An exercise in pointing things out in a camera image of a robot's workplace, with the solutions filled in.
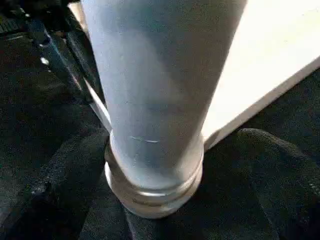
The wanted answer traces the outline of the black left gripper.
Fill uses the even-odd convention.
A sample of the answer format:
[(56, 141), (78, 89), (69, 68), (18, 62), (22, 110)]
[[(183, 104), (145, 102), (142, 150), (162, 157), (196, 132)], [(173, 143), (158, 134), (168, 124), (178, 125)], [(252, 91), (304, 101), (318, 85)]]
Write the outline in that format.
[[(40, 51), (43, 64), (61, 80), (72, 93), (85, 93), (86, 80), (103, 100), (103, 90), (92, 45), (83, 28), (69, 8), (76, 0), (2, 0), (0, 2), (0, 32), (25, 31)], [(66, 42), (51, 31), (66, 33)]]

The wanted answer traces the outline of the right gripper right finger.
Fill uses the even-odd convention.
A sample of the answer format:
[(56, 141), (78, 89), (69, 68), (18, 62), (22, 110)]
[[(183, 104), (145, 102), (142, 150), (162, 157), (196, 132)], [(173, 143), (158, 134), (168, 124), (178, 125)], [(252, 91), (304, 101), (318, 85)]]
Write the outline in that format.
[(237, 132), (255, 193), (280, 238), (320, 238), (320, 167), (300, 149), (256, 128)]

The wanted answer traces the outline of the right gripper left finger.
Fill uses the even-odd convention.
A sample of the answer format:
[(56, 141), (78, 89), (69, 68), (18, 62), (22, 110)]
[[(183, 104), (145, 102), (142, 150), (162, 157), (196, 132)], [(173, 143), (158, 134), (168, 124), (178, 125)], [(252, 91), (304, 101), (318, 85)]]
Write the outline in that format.
[(76, 240), (105, 165), (109, 135), (87, 129), (55, 152), (9, 212), (11, 240)]

